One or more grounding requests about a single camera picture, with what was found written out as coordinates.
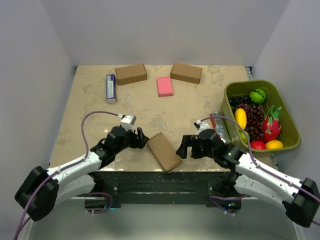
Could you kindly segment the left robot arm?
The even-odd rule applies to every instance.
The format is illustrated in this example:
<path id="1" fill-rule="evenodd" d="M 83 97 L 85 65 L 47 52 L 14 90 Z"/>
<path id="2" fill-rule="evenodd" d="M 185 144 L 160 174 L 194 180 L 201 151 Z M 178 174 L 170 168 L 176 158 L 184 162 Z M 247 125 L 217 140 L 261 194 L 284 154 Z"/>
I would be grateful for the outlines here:
<path id="1" fill-rule="evenodd" d="M 83 176 L 89 177 L 90 173 L 111 164 L 116 155 L 126 148 L 143 149 L 148 141 L 140 127 L 126 130 L 115 126 L 88 154 L 57 167 L 33 168 L 14 199 L 33 221 L 42 220 L 58 203 L 58 192 L 66 189 L 69 183 Z"/>

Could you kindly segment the brown cardboard box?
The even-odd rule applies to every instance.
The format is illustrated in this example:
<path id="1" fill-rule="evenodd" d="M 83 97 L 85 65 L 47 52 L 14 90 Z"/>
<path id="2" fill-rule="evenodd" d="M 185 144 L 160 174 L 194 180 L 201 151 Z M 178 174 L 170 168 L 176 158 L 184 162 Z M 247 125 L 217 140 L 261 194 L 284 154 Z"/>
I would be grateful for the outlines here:
<path id="1" fill-rule="evenodd" d="M 170 172 L 182 164 L 181 158 L 176 155 L 176 150 L 162 132 L 151 137 L 147 145 L 164 172 Z"/>

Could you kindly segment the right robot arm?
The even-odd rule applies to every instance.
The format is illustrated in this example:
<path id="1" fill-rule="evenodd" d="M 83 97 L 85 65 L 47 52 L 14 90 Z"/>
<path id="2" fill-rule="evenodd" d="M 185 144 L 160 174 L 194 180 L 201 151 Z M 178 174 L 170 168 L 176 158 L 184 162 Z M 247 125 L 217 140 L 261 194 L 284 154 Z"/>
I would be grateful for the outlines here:
<path id="1" fill-rule="evenodd" d="M 193 159 L 214 159 L 235 174 L 222 185 L 227 196 L 239 193 L 274 203 L 283 207 L 286 216 L 297 225 L 309 228 L 314 224 L 320 192 L 312 179 L 300 180 L 269 167 L 237 146 L 224 143 L 213 129 L 184 135 L 176 154 L 185 159 L 188 148 Z"/>

